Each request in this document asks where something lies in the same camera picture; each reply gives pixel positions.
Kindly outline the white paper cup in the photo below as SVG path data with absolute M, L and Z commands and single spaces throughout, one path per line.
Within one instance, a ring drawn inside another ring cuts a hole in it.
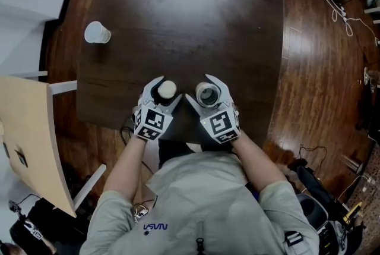
M 87 43 L 107 43 L 111 32 L 99 21 L 92 21 L 85 28 L 84 38 Z

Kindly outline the grey office chair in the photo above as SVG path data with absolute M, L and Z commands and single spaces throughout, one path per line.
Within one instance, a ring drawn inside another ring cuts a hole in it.
M 296 196 L 310 225 L 320 231 L 328 222 L 328 212 L 312 196 L 303 193 Z

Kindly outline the white plastic round knob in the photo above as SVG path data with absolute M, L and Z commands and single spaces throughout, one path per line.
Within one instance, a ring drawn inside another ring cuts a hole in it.
M 159 85 L 157 92 L 162 99 L 171 99 L 176 94 L 176 84 L 171 80 L 166 80 Z

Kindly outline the silver metal cylinder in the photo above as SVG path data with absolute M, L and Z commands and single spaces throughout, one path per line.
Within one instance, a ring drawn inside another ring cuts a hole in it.
M 359 175 L 363 169 L 364 163 L 363 162 L 356 162 L 355 160 L 351 159 L 348 156 L 342 155 L 342 160 L 345 164 L 345 166 L 351 170 L 356 175 Z

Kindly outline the white desk leg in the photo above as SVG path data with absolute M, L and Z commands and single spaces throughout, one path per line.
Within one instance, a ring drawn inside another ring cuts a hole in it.
M 77 80 L 65 81 L 60 83 L 52 83 L 49 85 L 53 95 L 72 92 L 77 90 Z
M 106 169 L 107 169 L 107 166 L 105 164 L 101 164 L 96 170 L 96 172 L 87 180 L 87 182 L 78 192 L 78 194 L 74 197 L 73 204 L 74 204 L 75 211 L 79 208 L 80 204 L 84 201 L 84 199 L 93 189 L 93 187 L 96 185 L 96 183 L 98 182 L 100 177 L 104 174 Z

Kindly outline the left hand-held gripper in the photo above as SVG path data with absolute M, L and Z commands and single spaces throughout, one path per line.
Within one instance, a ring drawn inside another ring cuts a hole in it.
M 157 105 L 152 95 L 153 89 L 164 79 L 157 77 L 145 85 L 134 112 L 134 134 L 145 140 L 158 140 L 169 128 L 173 120 L 171 114 L 182 99 L 182 94 L 168 98 L 158 95 Z

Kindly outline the small dark device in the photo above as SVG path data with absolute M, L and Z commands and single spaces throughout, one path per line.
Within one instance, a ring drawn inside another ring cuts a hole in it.
M 26 157 L 24 155 L 24 152 L 20 146 L 16 146 L 15 152 L 19 158 L 19 161 L 22 165 L 24 165 L 26 168 L 28 168 L 28 163 L 26 161 Z

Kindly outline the person's left forearm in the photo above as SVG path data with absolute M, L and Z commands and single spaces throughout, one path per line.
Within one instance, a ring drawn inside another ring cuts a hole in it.
M 104 193 L 116 191 L 127 201 L 133 202 L 138 190 L 146 144 L 145 140 L 132 135 L 106 180 Z

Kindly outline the person's right forearm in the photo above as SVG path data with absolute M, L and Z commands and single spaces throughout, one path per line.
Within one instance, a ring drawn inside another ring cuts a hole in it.
M 240 136 L 231 141 L 233 150 L 257 192 L 277 182 L 286 182 L 286 177 L 267 154 L 242 130 Z

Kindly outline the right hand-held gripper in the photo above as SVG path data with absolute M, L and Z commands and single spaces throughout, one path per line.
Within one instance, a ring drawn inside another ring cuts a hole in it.
M 220 89 L 218 105 L 205 108 L 187 93 L 185 98 L 199 115 L 200 123 L 214 141 L 219 144 L 232 141 L 240 136 L 239 112 L 235 109 L 228 86 L 213 75 L 205 76 Z

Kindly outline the person's beige sweatshirt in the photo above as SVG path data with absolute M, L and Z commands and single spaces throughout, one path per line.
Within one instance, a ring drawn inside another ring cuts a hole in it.
M 167 161 L 148 182 L 157 195 L 135 221 L 120 193 L 99 198 L 80 255 L 318 255 L 319 237 L 289 182 L 255 198 L 240 162 L 222 153 L 194 153 Z M 303 241 L 292 247 L 285 233 Z

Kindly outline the person's dark trousers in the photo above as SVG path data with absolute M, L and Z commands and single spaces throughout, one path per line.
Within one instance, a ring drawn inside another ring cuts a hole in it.
M 195 149 L 191 149 L 193 143 L 183 143 L 178 141 L 162 140 L 159 144 L 159 169 L 165 162 L 170 159 L 178 158 L 185 155 L 196 153 Z M 225 144 L 200 144 L 200 152 L 227 152 L 233 153 L 233 148 L 230 143 Z

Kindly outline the white plastic cylindrical part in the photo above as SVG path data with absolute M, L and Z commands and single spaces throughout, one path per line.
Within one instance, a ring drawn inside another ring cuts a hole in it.
M 221 91 L 213 83 L 201 82 L 195 89 L 197 102 L 203 108 L 213 108 L 220 102 Z

